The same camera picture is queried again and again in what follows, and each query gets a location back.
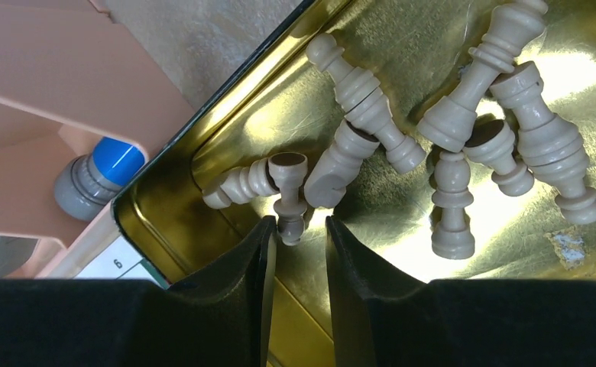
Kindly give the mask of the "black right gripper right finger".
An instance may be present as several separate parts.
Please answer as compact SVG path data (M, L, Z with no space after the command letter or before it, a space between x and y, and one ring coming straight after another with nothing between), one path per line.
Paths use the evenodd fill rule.
M596 366L596 281L409 276L326 219L338 366Z

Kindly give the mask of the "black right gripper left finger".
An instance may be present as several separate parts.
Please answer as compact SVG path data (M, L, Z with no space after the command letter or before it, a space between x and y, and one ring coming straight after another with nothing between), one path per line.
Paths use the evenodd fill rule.
M276 221L169 288L0 280L0 366L263 366Z

